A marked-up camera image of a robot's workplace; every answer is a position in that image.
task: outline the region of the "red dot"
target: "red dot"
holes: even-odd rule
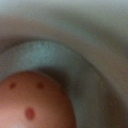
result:
[[[37,88],[38,88],[38,89],[43,89],[43,87],[44,87],[44,85],[43,85],[42,83],[38,83],[38,84],[37,84]]]
[[[25,116],[26,118],[29,120],[29,121],[32,121],[35,119],[35,111],[33,108],[31,107],[28,107],[26,110],[25,110]]]
[[[10,84],[10,89],[14,89],[14,88],[16,88],[16,83],[11,83]]]

